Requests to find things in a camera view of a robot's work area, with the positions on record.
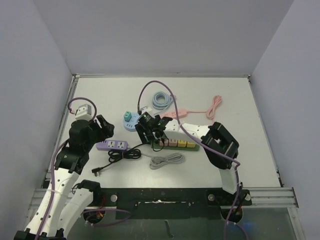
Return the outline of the pink charger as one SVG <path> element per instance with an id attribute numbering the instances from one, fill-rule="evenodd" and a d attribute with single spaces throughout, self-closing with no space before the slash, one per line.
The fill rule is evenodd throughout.
<path id="1" fill-rule="evenodd" d="M 170 139 L 168 141 L 168 146 L 169 147 L 177 147 L 178 146 L 178 141 L 176 139 Z"/>
<path id="2" fill-rule="evenodd" d="M 168 139 L 161 140 L 161 141 L 159 142 L 159 145 L 160 145 L 160 146 L 167 147 L 167 146 L 169 145 L 169 140 L 168 140 Z"/>

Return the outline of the teal charger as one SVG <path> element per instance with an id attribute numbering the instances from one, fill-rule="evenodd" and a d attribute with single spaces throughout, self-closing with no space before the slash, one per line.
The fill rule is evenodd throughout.
<path id="1" fill-rule="evenodd" d="M 132 119 L 132 113 L 130 111 L 126 111 L 123 115 L 123 119 L 125 122 L 130 122 Z"/>

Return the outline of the yellow charger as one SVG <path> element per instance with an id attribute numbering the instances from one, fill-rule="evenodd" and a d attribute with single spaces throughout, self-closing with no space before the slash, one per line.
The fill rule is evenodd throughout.
<path id="1" fill-rule="evenodd" d="M 196 144 L 194 142 L 186 142 L 186 147 L 190 149 L 194 149 L 196 147 Z"/>
<path id="2" fill-rule="evenodd" d="M 186 148 L 187 147 L 187 142 L 184 140 L 178 140 L 177 141 L 177 147 L 178 148 Z"/>

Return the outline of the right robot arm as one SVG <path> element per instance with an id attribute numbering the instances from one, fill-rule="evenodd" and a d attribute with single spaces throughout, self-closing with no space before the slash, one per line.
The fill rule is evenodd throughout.
<path id="1" fill-rule="evenodd" d="M 239 143 L 219 122 L 212 125 L 183 123 L 171 117 L 152 117 L 145 112 L 139 116 L 135 129 L 142 143 L 181 140 L 203 147 L 209 162 L 219 169 L 223 200 L 230 205 L 241 198 L 237 172 Z"/>

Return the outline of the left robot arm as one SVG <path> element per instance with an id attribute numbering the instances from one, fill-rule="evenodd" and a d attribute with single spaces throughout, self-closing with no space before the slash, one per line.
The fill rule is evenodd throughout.
<path id="1" fill-rule="evenodd" d="M 96 143 L 114 135 L 114 125 L 102 115 L 71 124 L 69 138 L 57 149 L 51 164 L 51 181 L 25 230 L 16 240 L 65 240 L 85 208 L 103 202 L 101 185 L 91 180 L 78 182 L 89 153 Z"/>

